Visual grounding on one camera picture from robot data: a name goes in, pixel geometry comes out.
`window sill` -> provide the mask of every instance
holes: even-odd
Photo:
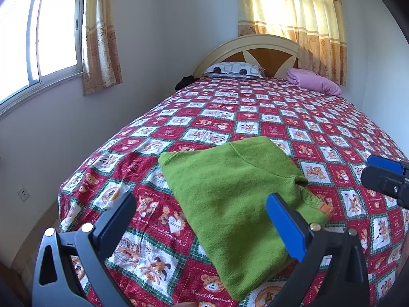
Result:
[[[54,79],[46,83],[34,84],[20,91],[19,93],[15,94],[11,98],[7,99],[5,102],[0,104],[0,119],[2,119],[4,116],[9,114],[13,109],[17,108],[19,105],[29,100],[30,98],[33,98],[42,93],[43,91],[51,89],[56,85],[67,82],[76,77],[80,77],[82,76],[82,74],[83,74],[82,71],[75,71],[69,75],[66,75],[62,79]]]

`headboard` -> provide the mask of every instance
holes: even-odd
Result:
[[[298,66],[299,46],[292,40],[265,34],[242,36],[213,50],[196,68],[195,79],[213,63],[240,61],[259,64],[266,77],[285,78],[288,68]]]

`baseboard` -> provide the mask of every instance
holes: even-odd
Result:
[[[34,225],[33,229],[30,231],[27,238],[24,240],[23,244],[18,250],[12,262],[12,269],[16,270],[18,274],[23,272],[24,267],[27,265],[29,260],[31,260],[30,257],[36,250],[38,244],[41,242],[44,231],[51,227],[58,217],[58,202],[55,200]]]

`silver bolt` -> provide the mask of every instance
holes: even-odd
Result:
[[[55,229],[53,227],[49,227],[48,229],[46,229],[46,231],[44,232],[44,234],[46,235],[46,237],[50,237],[55,233]]]
[[[318,232],[318,231],[321,230],[321,225],[319,225],[318,223],[311,223],[310,224],[310,229],[311,229],[311,231]]]
[[[356,229],[350,228],[350,229],[348,230],[348,234],[349,234],[349,235],[352,235],[352,236],[354,237],[355,235],[358,234],[358,232],[357,232]]]
[[[90,232],[94,226],[91,223],[85,223],[81,226],[81,231],[83,232]]]

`curtain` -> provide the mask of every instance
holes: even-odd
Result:
[[[299,68],[345,85],[346,42],[340,0],[241,0],[238,33],[291,39],[300,45]]]
[[[294,0],[241,0],[239,36],[272,34],[297,41]]]
[[[122,83],[111,0],[84,0],[84,94]]]
[[[346,41],[340,0],[299,0],[298,67],[346,83]]]

